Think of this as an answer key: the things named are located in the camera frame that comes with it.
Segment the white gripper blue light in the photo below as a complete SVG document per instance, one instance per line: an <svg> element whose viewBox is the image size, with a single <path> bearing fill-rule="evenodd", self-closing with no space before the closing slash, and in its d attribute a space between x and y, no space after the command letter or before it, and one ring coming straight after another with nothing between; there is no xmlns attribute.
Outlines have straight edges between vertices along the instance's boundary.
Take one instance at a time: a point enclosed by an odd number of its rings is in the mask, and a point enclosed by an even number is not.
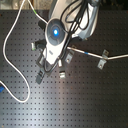
<svg viewBox="0 0 128 128"><path fill-rule="evenodd" d="M44 67L44 62L54 65L62 57L64 44L68 33L64 24L59 19L51 19L47 24L38 22L38 26L45 32L45 38L32 43L32 50L41 49L41 55L36 63L40 68ZM60 79L65 78L64 67L59 67Z"/></svg>

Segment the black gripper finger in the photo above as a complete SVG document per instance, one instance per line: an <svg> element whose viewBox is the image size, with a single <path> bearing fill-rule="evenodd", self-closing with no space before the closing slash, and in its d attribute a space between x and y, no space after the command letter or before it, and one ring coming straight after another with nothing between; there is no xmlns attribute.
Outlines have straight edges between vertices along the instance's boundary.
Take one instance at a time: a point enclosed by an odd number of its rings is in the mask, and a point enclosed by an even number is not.
<svg viewBox="0 0 128 128"><path fill-rule="evenodd" d="M36 77L36 82L37 83L41 83L44 75L45 75L44 70L42 68L40 68L40 70L39 70L39 72L37 74L37 77Z"/></svg>

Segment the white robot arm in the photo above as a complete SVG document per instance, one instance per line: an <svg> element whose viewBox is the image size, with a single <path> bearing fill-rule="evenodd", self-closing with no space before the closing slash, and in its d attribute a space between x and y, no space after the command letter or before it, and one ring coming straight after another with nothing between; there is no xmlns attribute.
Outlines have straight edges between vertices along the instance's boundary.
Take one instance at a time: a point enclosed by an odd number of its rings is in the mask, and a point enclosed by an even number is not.
<svg viewBox="0 0 128 128"><path fill-rule="evenodd" d="M53 0L49 20L38 25L45 38L32 43L32 50L40 49L36 61L40 67L36 82L40 84L45 74L50 74L65 53L69 42L79 37L90 37L96 27L100 0Z"/></svg>

